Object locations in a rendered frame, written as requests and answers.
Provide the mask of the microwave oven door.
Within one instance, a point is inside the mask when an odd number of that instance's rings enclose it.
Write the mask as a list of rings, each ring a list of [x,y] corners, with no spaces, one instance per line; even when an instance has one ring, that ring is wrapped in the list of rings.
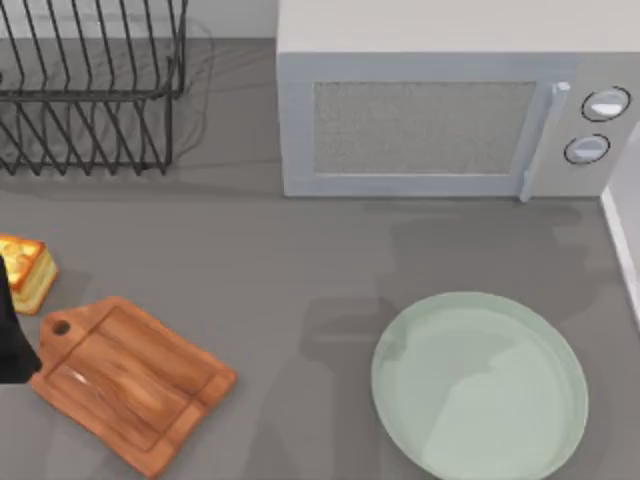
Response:
[[[291,197],[515,197],[572,68],[547,54],[277,57]]]

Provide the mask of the pale green round plate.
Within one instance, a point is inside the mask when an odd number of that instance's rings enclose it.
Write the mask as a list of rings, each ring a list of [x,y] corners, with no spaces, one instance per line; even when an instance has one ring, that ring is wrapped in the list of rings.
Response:
[[[373,351],[371,393],[393,443],[439,480],[545,480],[589,418],[565,337],[527,306],[481,292],[401,311]]]

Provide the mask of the pale microwave oven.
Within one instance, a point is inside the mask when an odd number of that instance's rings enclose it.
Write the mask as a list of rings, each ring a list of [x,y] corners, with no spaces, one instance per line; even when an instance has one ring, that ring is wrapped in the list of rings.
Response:
[[[640,0],[279,0],[282,53],[547,54],[572,68],[565,108],[538,170],[533,198],[598,197],[640,123]],[[590,122],[583,101],[619,86],[632,97],[618,118]],[[573,165],[575,138],[600,134],[604,158]]]

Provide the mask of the wooden cutting board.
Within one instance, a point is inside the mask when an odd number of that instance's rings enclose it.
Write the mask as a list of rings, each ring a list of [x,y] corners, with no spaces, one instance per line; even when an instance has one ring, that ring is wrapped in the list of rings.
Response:
[[[148,480],[232,391],[236,372],[122,297],[49,314],[34,391]]]

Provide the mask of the small round microwave knob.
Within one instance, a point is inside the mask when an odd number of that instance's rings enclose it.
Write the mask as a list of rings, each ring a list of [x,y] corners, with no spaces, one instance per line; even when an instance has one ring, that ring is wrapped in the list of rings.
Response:
[[[573,139],[564,149],[564,158],[573,165],[589,165],[606,156],[610,149],[609,139],[594,134]]]

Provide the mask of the golden bread slice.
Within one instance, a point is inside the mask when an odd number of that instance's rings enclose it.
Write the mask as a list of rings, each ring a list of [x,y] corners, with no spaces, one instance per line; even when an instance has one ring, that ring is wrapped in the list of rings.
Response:
[[[50,250],[42,241],[0,234],[0,255],[15,310],[36,315],[59,272]]]

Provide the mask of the large round microwave knob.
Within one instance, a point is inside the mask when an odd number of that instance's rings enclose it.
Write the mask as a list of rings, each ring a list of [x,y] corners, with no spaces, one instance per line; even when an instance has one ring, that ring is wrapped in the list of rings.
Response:
[[[604,123],[621,116],[632,102],[624,88],[613,86],[591,93],[582,103],[582,116],[590,122]]]

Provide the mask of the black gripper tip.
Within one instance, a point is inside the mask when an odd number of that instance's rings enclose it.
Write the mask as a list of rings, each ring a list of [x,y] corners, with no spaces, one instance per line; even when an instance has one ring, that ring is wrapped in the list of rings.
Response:
[[[19,324],[0,255],[0,385],[26,384],[41,368],[42,362]]]

